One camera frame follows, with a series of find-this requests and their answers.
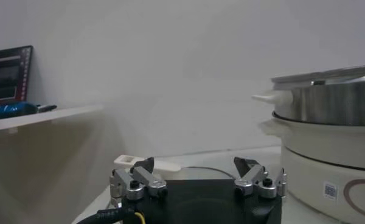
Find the white shelf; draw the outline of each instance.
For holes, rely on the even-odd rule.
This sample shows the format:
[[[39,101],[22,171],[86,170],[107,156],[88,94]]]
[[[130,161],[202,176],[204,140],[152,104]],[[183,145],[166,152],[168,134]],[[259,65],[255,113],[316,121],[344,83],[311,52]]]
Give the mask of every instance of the white shelf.
[[[77,107],[68,109],[53,110],[51,112],[45,112],[40,114],[31,114],[20,117],[11,117],[6,119],[0,119],[0,130],[9,129],[10,133],[16,133],[17,127],[23,125],[29,125],[39,123],[42,121],[51,121],[54,119],[69,117],[77,114],[85,114],[94,111],[101,111],[102,105],[93,105],[88,107]]]

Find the white steamer tier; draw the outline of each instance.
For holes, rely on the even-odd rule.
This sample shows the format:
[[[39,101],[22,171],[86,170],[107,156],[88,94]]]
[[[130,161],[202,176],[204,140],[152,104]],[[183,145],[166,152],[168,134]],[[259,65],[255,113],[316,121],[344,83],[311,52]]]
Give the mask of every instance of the white steamer tier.
[[[313,161],[282,147],[288,190],[336,219],[365,224],[365,171]]]
[[[306,124],[274,118],[260,124],[295,153],[326,163],[365,170],[365,127]]]

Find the blue object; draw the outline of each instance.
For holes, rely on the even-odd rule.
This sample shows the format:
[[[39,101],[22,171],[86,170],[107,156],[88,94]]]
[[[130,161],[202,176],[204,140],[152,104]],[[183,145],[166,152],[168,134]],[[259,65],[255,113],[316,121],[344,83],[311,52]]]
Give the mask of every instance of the blue object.
[[[0,119],[36,114],[37,112],[38,107],[32,103],[27,102],[6,103],[0,105]]]

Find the screw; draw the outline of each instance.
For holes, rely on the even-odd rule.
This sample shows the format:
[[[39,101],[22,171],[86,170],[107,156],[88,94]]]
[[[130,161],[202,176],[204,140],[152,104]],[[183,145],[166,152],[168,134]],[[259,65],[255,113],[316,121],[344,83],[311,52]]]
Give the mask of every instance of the screw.
[[[265,187],[270,187],[273,184],[273,180],[270,178],[266,178],[262,181],[262,185],[264,185]]]
[[[130,182],[130,188],[131,189],[138,189],[139,188],[139,185],[140,185],[140,183],[139,183],[138,180],[132,180]]]

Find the pot handle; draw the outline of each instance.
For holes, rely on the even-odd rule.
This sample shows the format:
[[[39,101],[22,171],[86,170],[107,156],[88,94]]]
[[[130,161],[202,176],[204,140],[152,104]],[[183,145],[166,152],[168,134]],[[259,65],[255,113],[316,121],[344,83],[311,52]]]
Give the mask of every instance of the pot handle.
[[[275,105],[289,105],[293,102],[293,95],[289,90],[269,90],[263,94],[251,97],[255,100]]]
[[[270,119],[258,124],[258,127],[266,135],[273,135],[279,138],[283,138],[291,133],[291,129],[288,125],[276,121],[275,119]]]

